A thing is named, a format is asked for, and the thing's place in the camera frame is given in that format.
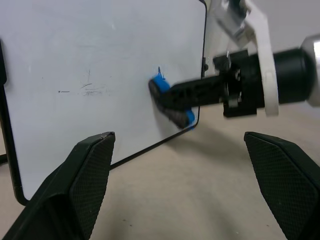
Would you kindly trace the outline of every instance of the beige floor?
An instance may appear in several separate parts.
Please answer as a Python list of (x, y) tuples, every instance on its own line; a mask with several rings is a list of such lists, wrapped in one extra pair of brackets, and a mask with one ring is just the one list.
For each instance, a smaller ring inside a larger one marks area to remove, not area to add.
[[(320, 163), (320, 117), (301, 106), (280, 117), (226, 120), (203, 107), (198, 127), (114, 169), (92, 240), (284, 240), (259, 191), (245, 131), (297, 143)], [(23, 207), (0, 166), (0, 238)]]

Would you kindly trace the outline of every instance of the whiteboard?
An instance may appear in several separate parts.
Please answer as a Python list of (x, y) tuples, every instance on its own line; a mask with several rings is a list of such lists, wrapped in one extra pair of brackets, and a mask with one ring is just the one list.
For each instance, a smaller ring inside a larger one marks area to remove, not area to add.
[(159, 66), (170, 84), (201, 77), (205, 22), (199, 0), (0, 1), (25, 198), (89, 136), (114, 131), (116, 163), (177, 134), (148, 80)]

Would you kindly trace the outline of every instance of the whiteboard frame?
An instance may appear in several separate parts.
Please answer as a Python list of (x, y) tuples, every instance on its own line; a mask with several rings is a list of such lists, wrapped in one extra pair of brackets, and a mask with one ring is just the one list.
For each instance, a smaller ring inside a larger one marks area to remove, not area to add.
[[(207, 26), (207, 13), (208, 13), (208, 9), (207, 9), (207, 4), (205, 3), (205, 0), (198, 0), (199, 2), (201, 2), (202, 4), (204, 4), (205, 7), (205, 21), (204, 21), (204, 35), (203, 35), (203, 46), (202, 46), (202, 69), (200, 69), (200, 76), (201, 79), (204, 77), (204, 64), (206, 63), (205, 61), (205, 36), (206, 36), (206, 26)], [(5, 52), (2, 51), (3, 54), (3, 63), (2, 63), (2, 56), (0, 55), (0, 65), (4, 64), (5, 67), (5, 63), (6, 63), (6, 56), (5, 56)], [(0, 83), (5, 83), (7, 81), (7, 77), (6, 74), (0, 75)], [(157, 142), (154, 145), (151, 145), (131, 156), (128, 156), (114, 164), (111, 165), (111, 170), (160, 146), (163, 143), (166, 143), (167, 141), (176, 138), (186, 132), (188, 132), (189, 130), (194, 129), (198, 123), (199, 123), (199, 119), (200, 119), (200, 107), (198, 108), (198, 117), (197, 117), (197, 122), (189, 127), (186, 128), (160, 142)], [(5, 151), (6, 151), (6, 156), (7, 156), (7, 160), (8, 160), (8, 164), (9, 164), (9, 168), (10, 168), (10, 173), (11, 173), (11, 179), (12, 179), (12, 185), (13, 185), (13, 191), (14, 191), (14, 195), (15, 198), (17, 199), (17, 201), (22, 204), (22, 205), (27, 205), (27, 203), (29, 202), (29, 200), (26, 199), (26, 197), (24, 196), (24, 192), (23, 192), (23, 186), (22, 186), (22, 181), (21, 181), (21, 177), (20, 177), (20, 172), (19, 172), (19, 165), (18, 165), (18, 159), (17, 159), (17, 154), (16, 154), (16, 148), (15, 148), (15, 142), (14, 142), (14, 137), (13, 137), (13, 132), (12, 132), (12, 128), (11, 128), (11, 122), (10, 122), (10, 115), (9, 115), (9, 110), (8, 110), (8, 105), (7, 105), (7, 98), (6, 98), (6, 92), (5, 92), (5, 88), (3, 85), (0, 86), (0, 122), (1, 122), (1, 129), (2, 129), (2, 134), (3, 134), (3, 140), (4, 140), (4, 145), (5, 145)]]

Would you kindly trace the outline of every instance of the textured rubber pad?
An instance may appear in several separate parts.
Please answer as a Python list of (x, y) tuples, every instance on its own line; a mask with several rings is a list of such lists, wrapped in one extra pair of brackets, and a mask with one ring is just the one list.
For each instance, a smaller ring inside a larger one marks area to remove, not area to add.
[(261, 193), (288, 240), (319, 239), (320, 167), (296, 144), (247, 132)]
[(149, 81), (148, 86), (150, 94), (158, 110), (167, 116), (169, 120), (172, 121), (179, 129), (185, 129), (195, 121), (195, 115), (191, 109), (186, 111), (172, 110), (164, 108), (160, 105), (159, 101), (157, 101), (157, 98), (161, 95), (161, 93), (164, 93), (170, 89), (170, 85), (160, 72)]

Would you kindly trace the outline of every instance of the whiteboard stand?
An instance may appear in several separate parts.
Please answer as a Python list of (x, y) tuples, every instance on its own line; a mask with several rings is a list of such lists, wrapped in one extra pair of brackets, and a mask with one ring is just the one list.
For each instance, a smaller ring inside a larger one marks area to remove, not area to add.
[(199, 108), (177, 129), (148, 81), (158, 67), (171, 85), (203, 75), (206, 16), (203, 0), (1, 1), (0, 115), (17, 200), (89, 136), (115, 132), (115, 167), (194, 128)]

